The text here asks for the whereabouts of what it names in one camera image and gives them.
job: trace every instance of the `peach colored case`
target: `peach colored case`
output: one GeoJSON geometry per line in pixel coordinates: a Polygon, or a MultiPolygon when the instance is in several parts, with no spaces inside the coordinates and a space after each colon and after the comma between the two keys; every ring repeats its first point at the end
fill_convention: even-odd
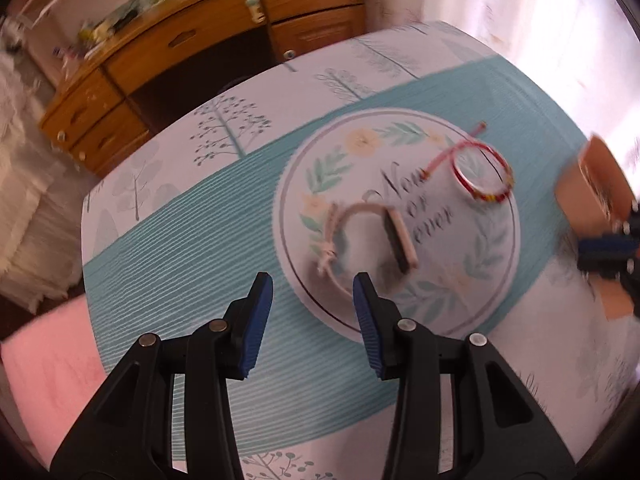
{"type": "MultiPolygon", "coordinates": [[[[604,141],[593,136],[561,175],[556,184],[556,200],[578,238],[598,237],[610,233],[615,222],[625,221],[631,211],[634,194],[604,141]],[[606,190],[611,199],[611,218],[600,205],[596,193],[584,176],[583,168],[596,186],[606,190]]],[[[618,282],[590,276],[591,285],[600,295],[607,319],[633,313],[631,298],[618,282]]]]}

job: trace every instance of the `pink cushion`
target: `pink cushion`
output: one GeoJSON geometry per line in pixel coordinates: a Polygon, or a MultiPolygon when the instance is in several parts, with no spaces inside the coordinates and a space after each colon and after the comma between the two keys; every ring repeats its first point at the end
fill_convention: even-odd
{"type": "Polygon", "coordinates": [[[106,378],[85,296],[36,318],[4,341],[1,350],[24,425],[49,466],[106,378]]]}

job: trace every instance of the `wooden desk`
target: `wooden desk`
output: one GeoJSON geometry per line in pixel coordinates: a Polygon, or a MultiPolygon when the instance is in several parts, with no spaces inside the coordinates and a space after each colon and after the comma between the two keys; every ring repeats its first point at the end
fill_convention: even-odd
{"type": "Polygon", "coordinates": [[[363,34],[364,20],[363,0],[165,0],[82,64],[40,127],[104,177],[157,133],[132,94],[167,69],[259,27],[284,61],[363,34]]]}

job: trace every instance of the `pink stool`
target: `pink stool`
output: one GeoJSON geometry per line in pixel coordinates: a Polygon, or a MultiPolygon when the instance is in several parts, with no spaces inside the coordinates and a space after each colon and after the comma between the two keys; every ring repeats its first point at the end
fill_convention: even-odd
{"type": "Polygon", "coordinates": [[[47,467],[106,378],[86,297],[36,318],[2,343],[15,403],[47,467]]]}

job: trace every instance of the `metal screw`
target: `metal screw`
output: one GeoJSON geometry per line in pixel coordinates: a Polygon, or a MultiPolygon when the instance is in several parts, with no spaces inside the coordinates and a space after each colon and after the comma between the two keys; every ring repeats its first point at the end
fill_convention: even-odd
{"type": "Polygon", "coordinates": [[[481,333],[475,332],[469,336],[469,341],[474,346],[484,346],[486,345],[486,337],[481,333]]]}
{"type": "Polygon", "coordinates": [[[212,332],[224,332],[228,323],[224,319],[214,319],[209,323],[209,330],[212,332]]]}
{"type": "Polygon", "coordinates": [[[138,342],[140,343],[140,346],[153,346],[156,344],[157,339],[156,334],[149,333],[141,335],[138,342]]]}
{"type": "Polygon", "coordinates": [[[405,332],[412,332],[413,330],[415,330],[416,326],[416,322],[413,319],[409,319],[407,317],[403,317],[400,321],[398,321],[398,328],[405,332]]]}

